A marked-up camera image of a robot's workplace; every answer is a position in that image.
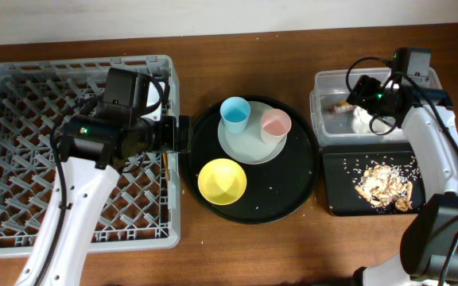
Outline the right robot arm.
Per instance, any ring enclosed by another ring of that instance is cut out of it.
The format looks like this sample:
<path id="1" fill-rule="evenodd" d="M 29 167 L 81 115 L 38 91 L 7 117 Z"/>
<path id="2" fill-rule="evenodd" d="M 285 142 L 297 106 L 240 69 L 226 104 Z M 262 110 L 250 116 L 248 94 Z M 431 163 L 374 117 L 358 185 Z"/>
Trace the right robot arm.
<path id="1" fill-rule="evenodd" d="M 458 133 L 449 96 L 412 79 L 398 89 L 363 75 L 348 102 L 391 116 L 417 158 L 427 203 L 402 235 L 398 254 L 355 271 L 353 285 L 458 285 Z"/>

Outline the white napkin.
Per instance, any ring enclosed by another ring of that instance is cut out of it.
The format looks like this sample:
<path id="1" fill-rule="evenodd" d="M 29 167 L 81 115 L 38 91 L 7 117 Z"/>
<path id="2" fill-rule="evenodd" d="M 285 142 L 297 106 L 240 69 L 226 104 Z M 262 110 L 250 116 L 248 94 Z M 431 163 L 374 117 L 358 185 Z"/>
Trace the white napkin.
<path id="1" fill-rule="evenodd" d="M 351 128 L 353 132 L 359 134 L 371 133 L 369 126 L 371 119 L 372 116 L 369 115 L 366 110 L 357 106 L 353 110 L 353 119 L 351 121 Z M 385 133 L 390 129 L 387 124 L 379 121 L 378 119 L 373 121 L 372 128 L 376 133 Z"/>

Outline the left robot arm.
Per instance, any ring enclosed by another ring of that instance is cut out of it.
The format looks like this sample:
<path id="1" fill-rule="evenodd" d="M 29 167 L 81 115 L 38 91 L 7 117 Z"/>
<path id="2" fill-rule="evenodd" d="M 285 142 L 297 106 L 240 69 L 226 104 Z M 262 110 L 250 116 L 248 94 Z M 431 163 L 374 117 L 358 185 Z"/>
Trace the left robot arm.
<path id="1" fill-rule="evenodd" d="M 167 77 L 110 68 L 101 95 L 79 99 L 55 120 L 53 190 L 18 285 L 79 284 L 99 216 L 128 159 L 189 152 L 188 116 L 150 116 L 169 95 Z"/>

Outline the yellow plastic bowl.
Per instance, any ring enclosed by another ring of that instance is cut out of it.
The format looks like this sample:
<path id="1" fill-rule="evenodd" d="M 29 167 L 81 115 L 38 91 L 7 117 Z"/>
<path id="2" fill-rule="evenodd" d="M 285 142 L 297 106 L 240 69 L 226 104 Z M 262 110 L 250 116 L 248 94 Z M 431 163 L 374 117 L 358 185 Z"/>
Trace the yellow plastic bowl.
<path id="1" fill-rule="evenodd" d="M 219 158 L 202 167 L 197 184 L 200 194 L 209 203 L 225 206 L 235 203 L 243 196 L 247 177 L 238 163 Z"/>

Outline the rice and peanut shell scraps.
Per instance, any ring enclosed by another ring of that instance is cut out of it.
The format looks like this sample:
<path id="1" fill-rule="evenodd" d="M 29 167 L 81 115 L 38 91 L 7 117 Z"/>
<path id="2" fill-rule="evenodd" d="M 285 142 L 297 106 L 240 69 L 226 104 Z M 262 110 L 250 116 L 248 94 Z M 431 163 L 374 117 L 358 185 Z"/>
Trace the rice and peanut shell scraps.
<path id="1" fill-rule="evenodd" d="M 363 199 L 371 209 L 406 213 L 413 210 L 414 183 L 421 178 L 417 158 L 406 155 L 406 162 L 400 163 L 392 156 L 378 156 L 371 159 L 343 158 L 343 172 L 350 176 L 351 190 Z"/>

